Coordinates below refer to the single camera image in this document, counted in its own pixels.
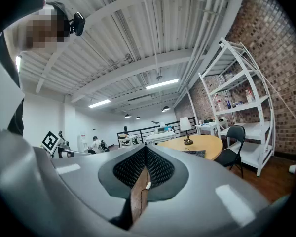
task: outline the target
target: round table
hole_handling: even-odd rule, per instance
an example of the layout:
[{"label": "round table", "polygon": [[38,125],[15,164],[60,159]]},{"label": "round table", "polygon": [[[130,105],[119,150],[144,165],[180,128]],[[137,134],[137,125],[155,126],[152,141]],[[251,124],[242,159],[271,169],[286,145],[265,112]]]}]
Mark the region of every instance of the round table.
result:
[{"label": "round table", "polygon": [[158,144],[165,148],[170,148],[179,151],[200,151],[206,150],[205,158],[215,160],[222,152],[222,140],[211,135],[192,135],[190,139],[194,142],[192,145],[184,145],[186,136],[164,141]]}]

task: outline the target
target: black chair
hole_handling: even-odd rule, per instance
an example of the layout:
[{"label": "black chair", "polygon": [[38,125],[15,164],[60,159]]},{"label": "black chair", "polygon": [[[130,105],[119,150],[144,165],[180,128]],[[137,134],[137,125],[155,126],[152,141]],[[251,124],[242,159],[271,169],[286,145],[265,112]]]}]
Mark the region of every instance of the black chair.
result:
[{"label": "black chair", "polygon": [[228,133],[227,133],[227,137],[234,138],[241,143],[239,151],[238,151],[238,153],[235,153],[233,150],[226,148],[215,159],[215,162],[219,163],[220,165],[222,165],[224,167],[230,166],[229,170],[231,170],[235,164],[239,164],[240,168],[237,165],[236,165],[236,167],[241,170],[241,177],[243,178],[243,170],[242,170],[240,151],[243,146],[243,143],[245,142],[246,131],[242,126],[234,125],[231,128],[229,128]]}]

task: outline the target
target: small sign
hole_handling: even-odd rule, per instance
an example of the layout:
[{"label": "small sign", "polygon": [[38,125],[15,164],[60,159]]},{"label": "small sign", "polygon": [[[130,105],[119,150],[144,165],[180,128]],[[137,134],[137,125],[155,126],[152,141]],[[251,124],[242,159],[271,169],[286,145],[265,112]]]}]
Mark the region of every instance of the small sign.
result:
[{"label": "small sign", "polygon": [[60,137],[56,136],[51,131],[49,131],[42,142],[43,147],[45,147],[46,150],[52,154],[55,148],[57,147],[59,140]]}]

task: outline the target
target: table lamp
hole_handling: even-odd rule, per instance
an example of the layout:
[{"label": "table lamp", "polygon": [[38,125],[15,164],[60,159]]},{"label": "table lamp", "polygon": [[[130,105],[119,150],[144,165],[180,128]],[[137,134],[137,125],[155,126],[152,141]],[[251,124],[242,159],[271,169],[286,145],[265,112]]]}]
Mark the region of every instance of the table lamp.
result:
[{"label": "table lamp", "polygon": [[187,131],[188,130],[191,130],[191,129],[192,129],[192,126],[189,123],[188,117],[180,118],[180,130],[181,131],[186,131],[186,135],[187,135],[186,140],[184,140],[184,145],[191,145],[191,144],[193,144],[193,141],[190,140],[189,135],[187,133]]}]

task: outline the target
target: ceiling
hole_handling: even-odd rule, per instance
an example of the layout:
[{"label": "ceiling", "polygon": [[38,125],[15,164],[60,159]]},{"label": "ceiling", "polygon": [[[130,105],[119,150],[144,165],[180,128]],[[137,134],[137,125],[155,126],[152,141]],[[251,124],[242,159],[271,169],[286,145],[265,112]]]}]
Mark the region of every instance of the ceiling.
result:
[{"label": "ceiling", "polygon": [[[46,87],[85,105],[110,99],[97,109],[122,112],[175,103],[206,57],[229,0],[147,0],[149,17],[144,0],[56,1],[70,18],[77,11],[86,18],[84,32],[53,54],[24,53],[21,78],[37,83],[36,93]],[[172,79],[179,82],[146,90]]]}]

